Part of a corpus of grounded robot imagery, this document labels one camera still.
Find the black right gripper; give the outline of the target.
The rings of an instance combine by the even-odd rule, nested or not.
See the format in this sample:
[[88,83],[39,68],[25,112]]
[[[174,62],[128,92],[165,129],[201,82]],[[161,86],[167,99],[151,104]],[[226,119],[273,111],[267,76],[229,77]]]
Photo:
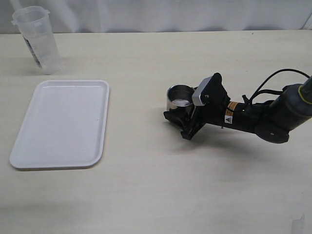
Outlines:
[[194,106],[191,118],[185,110],[169,110],[163,112],[166,120],[175,124],[180,129],[182,138],[190,140],[207,123],[221,126],[224,122],[226,106],[230,102],[230,97],[222,85],[220,73],[212,75],[210,87],[208,89],[208,103],[205,106]]

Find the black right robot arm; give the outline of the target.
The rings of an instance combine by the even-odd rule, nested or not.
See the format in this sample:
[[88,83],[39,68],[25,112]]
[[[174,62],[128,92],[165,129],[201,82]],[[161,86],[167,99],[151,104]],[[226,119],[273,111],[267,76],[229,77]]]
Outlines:
[[270,143],[285,143],[290,131],[312,117],[312,78],[291,71],[305,76],[306,82],[287,85],[281,91],[259,86],[250,98],[242,97],[243,103],[231,101],[220,73],[203,79],[197,87],[174,85],[167,91],[164,117],[187,140],[211,124],[255,134]]

